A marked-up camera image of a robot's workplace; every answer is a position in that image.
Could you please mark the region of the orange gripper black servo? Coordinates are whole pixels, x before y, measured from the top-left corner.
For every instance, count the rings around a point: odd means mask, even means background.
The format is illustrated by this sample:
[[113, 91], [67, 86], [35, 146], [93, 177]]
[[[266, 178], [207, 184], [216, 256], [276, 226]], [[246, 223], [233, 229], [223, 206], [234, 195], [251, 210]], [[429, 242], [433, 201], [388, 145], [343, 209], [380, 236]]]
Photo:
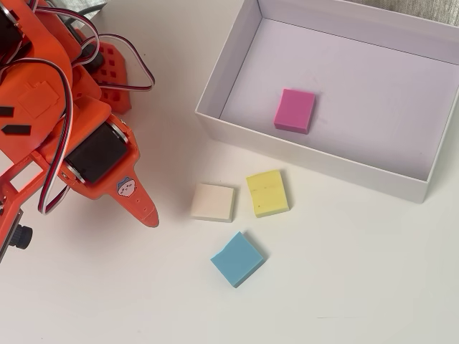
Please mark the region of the orange gripper black servo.
[[57, 177], [89, 199], [111, 195], [143, 225], [154, 228], [159, 225], [157, 208], [133, 170], [139, 156], [133, 131], [108, 104], [78, 99]]

